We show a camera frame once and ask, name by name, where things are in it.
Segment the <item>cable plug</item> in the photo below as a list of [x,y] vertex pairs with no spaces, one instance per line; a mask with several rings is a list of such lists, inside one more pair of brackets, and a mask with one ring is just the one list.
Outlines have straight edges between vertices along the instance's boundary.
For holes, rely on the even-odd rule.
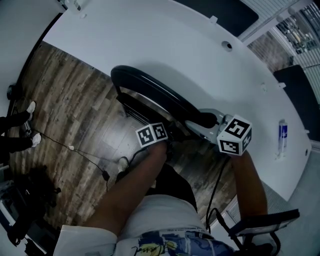
[[109,174],[105,170],[102,171],[102,177],[106,182],[108,182],[108,180],[110,178]]

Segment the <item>hole in table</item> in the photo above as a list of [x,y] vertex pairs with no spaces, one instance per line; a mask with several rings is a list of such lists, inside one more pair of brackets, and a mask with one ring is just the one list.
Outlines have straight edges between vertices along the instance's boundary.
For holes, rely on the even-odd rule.
[[221,45],[227,52],[232,51],[232,45],[228,41],[223,41]]

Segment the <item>white bracket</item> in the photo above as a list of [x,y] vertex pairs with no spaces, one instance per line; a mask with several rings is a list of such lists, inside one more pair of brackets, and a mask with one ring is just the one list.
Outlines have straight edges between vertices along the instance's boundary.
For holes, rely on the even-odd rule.
[[284,82],[278,82],[277,86],[279,89],[283,89],[286,87],[286,84]]
[[217,23],[217,21],[218,21],[218,18],[216,16],[212,16],[209,20],[210,20],[210,23],[215,25]]

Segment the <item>wooden floor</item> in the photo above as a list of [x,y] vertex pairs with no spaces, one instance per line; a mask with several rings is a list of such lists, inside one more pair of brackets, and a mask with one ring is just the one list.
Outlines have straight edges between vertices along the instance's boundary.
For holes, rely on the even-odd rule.
[[[32,127],[62,144],[89,153],[86,157],[108,172],[110,188],[118,173],[117,160],[122,156],[130,159],[140,148],[135,130],[142,127],[126,117],[116,100],[111,79],[42,42],[22,86],[25,98],[16,106],[23,111],[31,101],[36,101]],[[18,129],[12,128],[9,135],[17,137]],[[211,144],[202,140],[175,143],[174,149],[169,164],[191,184],[198,213],[204,221],[224,159],[214,152]],[[55,186],[62,190],[57,197],[57,206],[49,211],[46,220],[55,228],[63,224],[81,225],[106,192],[101,171],[76,152],[46,137],[42,137],[36,148],[11,154],[10,166],[15,174],[27,173],[30,168],[43,165],[47,166]],[[235,194],[234,176],[228,164],[213,205],[223,210]]]

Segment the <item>black pants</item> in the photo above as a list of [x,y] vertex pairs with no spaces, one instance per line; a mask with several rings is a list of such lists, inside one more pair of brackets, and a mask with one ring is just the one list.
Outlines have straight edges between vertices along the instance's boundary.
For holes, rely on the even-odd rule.
[[[22,126],[30,117],[27,111],[13,114],[7,117],[0,117],[0,135],[11,127]],[[10,138],[0,136],[0,154],[8,154],[17,151],[24,151],[32,147],[31,138]]]
[[[128,173],[129,170],[120,172],[116,177],[115,183],[120,181]],[[190,184],[166,163],[163,165],[161,172],[156,178],[155,188],[149,188],[145,195],[168,195],[182,199],[189,202],[194,209],[198,211],[195,195]]]

